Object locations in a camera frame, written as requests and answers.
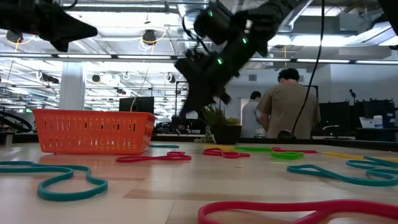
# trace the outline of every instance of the white pillar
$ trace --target white pillar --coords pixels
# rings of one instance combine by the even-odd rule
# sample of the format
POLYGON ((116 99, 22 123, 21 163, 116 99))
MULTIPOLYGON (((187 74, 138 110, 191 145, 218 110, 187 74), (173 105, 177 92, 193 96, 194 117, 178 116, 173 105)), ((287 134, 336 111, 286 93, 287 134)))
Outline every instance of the white pillar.
POLYGON ((85 107, 86 73, 81 62, 64 62, 61 76, 61 110, 83 110, 85 107))

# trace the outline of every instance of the potted plant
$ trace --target potted plant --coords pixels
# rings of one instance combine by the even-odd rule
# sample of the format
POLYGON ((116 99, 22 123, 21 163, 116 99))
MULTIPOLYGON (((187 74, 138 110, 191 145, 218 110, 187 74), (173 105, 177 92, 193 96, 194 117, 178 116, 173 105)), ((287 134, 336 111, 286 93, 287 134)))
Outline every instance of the potted plant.
POLYGON ((203 109, 203 115, 208 123, 213 140, 216 144, 236 144, 242 126, 236 118, 225 118, 221 105, 211 105, 203 109))

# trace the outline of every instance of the beige shirt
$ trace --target beige shirt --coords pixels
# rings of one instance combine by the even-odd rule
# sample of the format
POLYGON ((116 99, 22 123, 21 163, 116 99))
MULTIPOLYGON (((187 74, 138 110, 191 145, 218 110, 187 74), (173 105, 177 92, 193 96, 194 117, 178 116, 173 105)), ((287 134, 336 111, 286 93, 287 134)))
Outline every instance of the beige shirt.
MULTIPOLYGON (((269 89, 260 99, 257 109, 270 115, 267 138, 277 138, 279 131, 292 131, 294 122, 303 106, 307 88, 289 83, 269 89)), ((310 93, 303 112, 298 119, 294 135, 298 139, 309 139, 311 130, 320 122, 318 99, 310 93)))

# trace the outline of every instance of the dark hair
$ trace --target dark hair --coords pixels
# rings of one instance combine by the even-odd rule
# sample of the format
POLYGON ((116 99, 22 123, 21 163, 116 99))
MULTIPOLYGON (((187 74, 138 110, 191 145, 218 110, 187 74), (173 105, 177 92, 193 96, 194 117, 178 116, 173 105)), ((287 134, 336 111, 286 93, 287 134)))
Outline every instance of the dark hair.
POLYGON ((257 97, 260 98, 261 97, 261 93, 259 91, 254 91, 250 95, 250 100, 255 100, 257 97))
POLYGON ((293 79, 298 81, 300 79, 299 71, 297 71, 297 69, 295 68, 283 69, 279 72, 278 82, 281 78, 284 78, 286 80, 293 79))

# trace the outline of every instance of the white bottle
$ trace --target white bottle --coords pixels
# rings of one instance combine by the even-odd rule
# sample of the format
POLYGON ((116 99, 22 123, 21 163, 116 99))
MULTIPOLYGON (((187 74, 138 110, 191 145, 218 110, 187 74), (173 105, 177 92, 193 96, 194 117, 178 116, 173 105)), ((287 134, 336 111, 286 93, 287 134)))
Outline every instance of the white bottle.
POLYGON ((375 115, 373 116, 374 128, 383 128, 383 116, 375 115))

